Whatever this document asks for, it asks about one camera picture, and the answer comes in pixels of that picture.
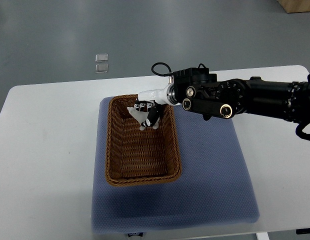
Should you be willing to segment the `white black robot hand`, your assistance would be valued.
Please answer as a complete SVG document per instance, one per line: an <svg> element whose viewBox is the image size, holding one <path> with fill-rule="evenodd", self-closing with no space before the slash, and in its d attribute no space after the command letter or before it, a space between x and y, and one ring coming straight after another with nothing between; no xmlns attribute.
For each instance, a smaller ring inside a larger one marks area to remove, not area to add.
<svg viewBox="0 0 310 240"><path fill-rule="evenodd" d="M138 93L137 99L134 102L134 108L136 110L149 111L145 121L141 123L142 127L158 128L159 120L161 116L161 107L159 105L168 105L170 103L167 96L167 89L155 89L142 91Z"/></svg>

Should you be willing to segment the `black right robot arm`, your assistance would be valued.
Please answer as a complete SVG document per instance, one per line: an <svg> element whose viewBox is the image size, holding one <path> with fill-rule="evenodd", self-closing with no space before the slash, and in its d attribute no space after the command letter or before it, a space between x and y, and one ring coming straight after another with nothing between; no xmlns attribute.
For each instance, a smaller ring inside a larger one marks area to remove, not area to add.
<svg viewBox="0 0 310 240"><path fill-rule="evenodd" d="M140 124L141 130L155 126L162 105L181 105L206 121L248 113L293 122L297 124L295 134L310 141L310 133L304 132L310 124L310 74L306 82L264 81L259 76L218 81L217 74L201 63L198 67L169 71L166 76L170 82L164 89L137 95L133 108L148 113Z"/></svg>

